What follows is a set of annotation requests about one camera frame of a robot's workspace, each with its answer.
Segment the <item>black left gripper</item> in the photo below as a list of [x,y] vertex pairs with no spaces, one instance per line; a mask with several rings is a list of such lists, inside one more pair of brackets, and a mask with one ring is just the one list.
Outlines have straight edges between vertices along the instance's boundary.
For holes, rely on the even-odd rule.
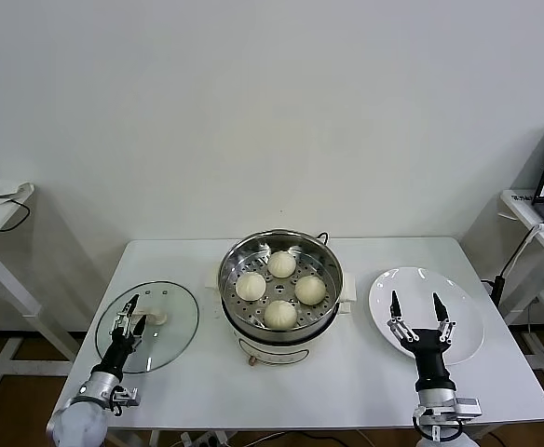
[[116,313],[111,330],[112,343],[107,348],[102,360],[95,366],[99,373],[110,373],[113,376],[122,376],[123,368],[129,355],[134,351],[135,337],[141,337],[145,328],[146,315],[141,315],[136,321],[132,333],[130,332],[131,317],[140,295],[134,294]]

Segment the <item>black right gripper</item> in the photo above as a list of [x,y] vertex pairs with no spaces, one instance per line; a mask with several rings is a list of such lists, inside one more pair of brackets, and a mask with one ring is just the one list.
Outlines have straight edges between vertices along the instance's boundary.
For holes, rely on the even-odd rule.
[[445,304],[439,295],[432,293],[438,330],[415,329],[404,321],[398,295],[391,292],[388,327],[403,348],[415,358],[418,379],[415,390],[455,389],[450,373],[445,367],[442,354],[450,347],[456,322],[451,320]]

